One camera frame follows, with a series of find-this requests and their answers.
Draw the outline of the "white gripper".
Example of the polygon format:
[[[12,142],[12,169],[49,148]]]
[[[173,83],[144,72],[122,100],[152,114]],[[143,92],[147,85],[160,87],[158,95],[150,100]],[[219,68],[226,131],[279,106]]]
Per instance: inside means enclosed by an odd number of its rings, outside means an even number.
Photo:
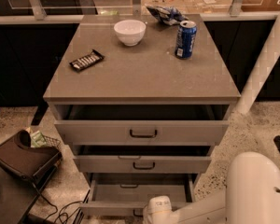
[[[171,214],[172,205],[169,197],[154,197],[143,209],[143,224],[167,224]]]

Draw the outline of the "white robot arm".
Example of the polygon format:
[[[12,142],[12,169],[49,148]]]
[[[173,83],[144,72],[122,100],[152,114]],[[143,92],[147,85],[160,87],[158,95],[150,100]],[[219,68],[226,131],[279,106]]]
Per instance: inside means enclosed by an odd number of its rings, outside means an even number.
[[[236,110],[255,102],[280,56],[280,12],[245,84]],[[237,155],[228,170],[227,187],[176,211],[166,196],[151,199],[143,224],[280,224],[280,170],[256,152]]]

